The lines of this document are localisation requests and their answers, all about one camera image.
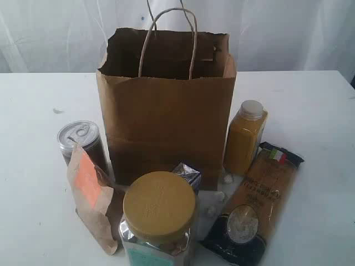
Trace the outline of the silver pull-tab can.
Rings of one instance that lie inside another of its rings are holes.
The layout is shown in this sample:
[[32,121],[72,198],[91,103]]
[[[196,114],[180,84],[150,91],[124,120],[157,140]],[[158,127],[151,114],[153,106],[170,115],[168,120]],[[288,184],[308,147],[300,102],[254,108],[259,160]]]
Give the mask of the silver pull-tab can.
[[74,144],[79,144],[91,160],[109,174],[99,127],[94,122],[87,120],[71,122],[58,132],[57,140],[67,165],[70,163]]

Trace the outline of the kraft coffee pouch orange label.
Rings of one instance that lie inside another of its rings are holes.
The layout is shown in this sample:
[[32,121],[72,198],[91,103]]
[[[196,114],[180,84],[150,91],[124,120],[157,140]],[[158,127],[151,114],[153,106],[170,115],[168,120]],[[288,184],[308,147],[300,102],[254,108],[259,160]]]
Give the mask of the kraft coffee pouch orange label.
[[118,232],[125,192],[75,144],[67,168],[75,211],[108,255],[123,247]]

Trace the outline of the clear jar yellow lid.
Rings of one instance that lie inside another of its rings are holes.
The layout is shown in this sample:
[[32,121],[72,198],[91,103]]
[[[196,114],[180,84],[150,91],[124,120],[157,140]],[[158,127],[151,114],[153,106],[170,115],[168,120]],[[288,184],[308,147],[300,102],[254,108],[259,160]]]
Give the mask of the clear jar yellow lid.
[[197,231],[197,195],[182,176],[147,173],[123,199],[119,234],[130,265],[190,265]]

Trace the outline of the spaghetti pack dark wrapper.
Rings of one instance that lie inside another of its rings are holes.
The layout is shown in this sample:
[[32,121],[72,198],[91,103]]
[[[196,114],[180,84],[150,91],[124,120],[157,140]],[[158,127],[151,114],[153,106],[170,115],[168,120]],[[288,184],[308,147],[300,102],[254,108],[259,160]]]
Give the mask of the spaghetti pack dark wrapper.
[[258,265],[303,158],[260,144],[247,174],[200,243],[231,265]]

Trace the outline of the small blue white milk carton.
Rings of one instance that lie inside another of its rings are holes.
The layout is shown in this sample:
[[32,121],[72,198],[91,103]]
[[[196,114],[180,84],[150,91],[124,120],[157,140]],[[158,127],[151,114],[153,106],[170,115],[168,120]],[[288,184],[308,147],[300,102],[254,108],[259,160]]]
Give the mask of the small blue white milk carton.
[[198,170],[181,162],[172,170],[172,173],[182,177],[192,187],[195,194],[199,194],[202,174]]

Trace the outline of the brown paper shopping bag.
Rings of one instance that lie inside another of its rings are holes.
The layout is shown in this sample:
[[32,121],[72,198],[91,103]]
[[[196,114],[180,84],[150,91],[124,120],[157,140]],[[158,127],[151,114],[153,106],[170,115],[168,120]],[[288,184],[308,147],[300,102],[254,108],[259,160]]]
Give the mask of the brown paper shopping bag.
[[217,190],[236,63],[229,35],[200,32],[192,11],[179,7],[188,32],[118,28],[97,70],[100,106],[113,171],[132,184],[153,171],[185,163]]

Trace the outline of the orange juice bottle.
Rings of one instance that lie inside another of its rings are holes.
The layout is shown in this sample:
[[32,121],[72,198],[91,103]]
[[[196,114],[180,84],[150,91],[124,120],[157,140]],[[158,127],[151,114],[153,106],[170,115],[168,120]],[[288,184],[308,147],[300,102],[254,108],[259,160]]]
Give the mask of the orange juice bottle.
[[224,155],[227,172],[243,176],[250,168],[261,141],[268,113],[256,100],[244,101],[229,126]]

